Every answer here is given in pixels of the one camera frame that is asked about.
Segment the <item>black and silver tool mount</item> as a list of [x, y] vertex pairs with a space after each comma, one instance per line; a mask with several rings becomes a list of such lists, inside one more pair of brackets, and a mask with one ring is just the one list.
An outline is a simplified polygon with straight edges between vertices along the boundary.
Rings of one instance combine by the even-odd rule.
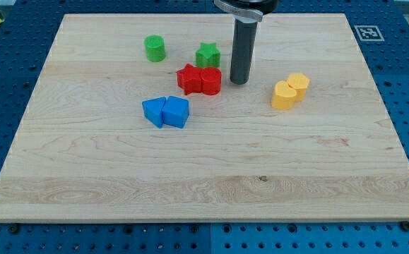
[[279, 6], [279, 0], [214, 0], [213, 3], [220, 10], [246, 23], [261, 22], [265, 15]]

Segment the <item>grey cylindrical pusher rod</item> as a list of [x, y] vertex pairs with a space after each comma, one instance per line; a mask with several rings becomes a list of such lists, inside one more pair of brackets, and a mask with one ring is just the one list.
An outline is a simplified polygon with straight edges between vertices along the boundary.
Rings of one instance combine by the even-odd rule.
[[256, 21], [245, 23], [235, 19], [230, 64], [230, 80], [234, 84], [243, 85], [249, 81], [257, 24]]

